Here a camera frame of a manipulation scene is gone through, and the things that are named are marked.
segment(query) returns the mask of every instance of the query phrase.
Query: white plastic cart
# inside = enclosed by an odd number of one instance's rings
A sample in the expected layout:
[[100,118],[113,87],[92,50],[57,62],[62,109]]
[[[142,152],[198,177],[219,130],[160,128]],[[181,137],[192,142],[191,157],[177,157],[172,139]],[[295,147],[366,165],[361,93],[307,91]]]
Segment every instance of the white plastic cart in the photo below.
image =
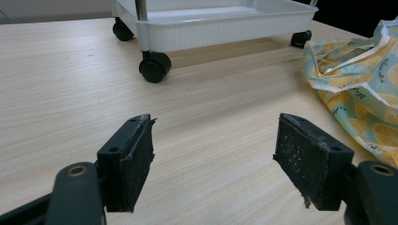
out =
[[318,11],[291,0],[111,0],[114,33],[120,40],[138,37],[144,78],[158,83],[171,61],[165,53],[286,33],[302,47]]

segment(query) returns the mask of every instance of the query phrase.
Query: metal cart leg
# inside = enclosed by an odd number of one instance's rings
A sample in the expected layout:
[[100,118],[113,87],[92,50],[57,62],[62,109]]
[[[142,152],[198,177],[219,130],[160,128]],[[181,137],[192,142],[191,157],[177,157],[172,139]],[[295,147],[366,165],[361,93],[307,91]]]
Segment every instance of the metal cart leg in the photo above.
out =
[[135,0],[135,8],[138,18],[138,44],[143,53],[143,61],[140,63],[139,71],[148,82],[159,83],[170,71],[172,62],[165,53],[150,51],[149,36],[144,23],[147,21],[146,1]]

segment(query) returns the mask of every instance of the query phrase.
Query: black caster wheel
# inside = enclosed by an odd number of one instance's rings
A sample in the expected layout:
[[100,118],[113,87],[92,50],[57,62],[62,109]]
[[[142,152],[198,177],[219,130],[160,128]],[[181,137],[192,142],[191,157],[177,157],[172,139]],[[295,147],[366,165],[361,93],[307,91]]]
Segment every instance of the black caster wheel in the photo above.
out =
[[304,49],[305,43],[307,42],[307,40],[311,40],[311,36],[312,36],[312,33],[310,30],[305,31],[305,32],[295,33],[292,36],[290,45]]
[[150,83],[159,83],[172,68],[172,62],[165,53],[151,52],[140,63],[140,73]]
[[113,31],[115,36],[121,41],[128,41],[134,37],[131,30],[118,17],[115,18]]

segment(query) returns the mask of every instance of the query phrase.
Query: wooden table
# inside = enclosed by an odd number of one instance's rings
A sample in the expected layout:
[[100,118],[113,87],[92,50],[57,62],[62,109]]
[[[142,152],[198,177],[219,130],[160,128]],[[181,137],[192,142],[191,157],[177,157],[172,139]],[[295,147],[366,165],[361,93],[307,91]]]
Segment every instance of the wooden table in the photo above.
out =
[[[56,174],[150,113],[155,159],[133,214],[108,224],[344,224],[304,208],[275,151],[280,113],[309,119],[375,158],[306,83],[292,34],[172,52],[166,80],[138,72],[137,39],[113,19],[0,26],[0,214],[52,191]],[[356,37],[313,22],[313,40]]]

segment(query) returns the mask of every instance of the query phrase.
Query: plastic bag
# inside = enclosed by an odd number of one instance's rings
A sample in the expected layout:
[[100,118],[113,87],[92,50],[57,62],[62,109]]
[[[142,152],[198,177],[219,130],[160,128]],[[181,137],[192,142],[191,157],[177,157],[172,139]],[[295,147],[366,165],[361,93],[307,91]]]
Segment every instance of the plastic bag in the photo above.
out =
[[343,128],[398,167],[398,18],[373,38],[307,42],[304,71]]

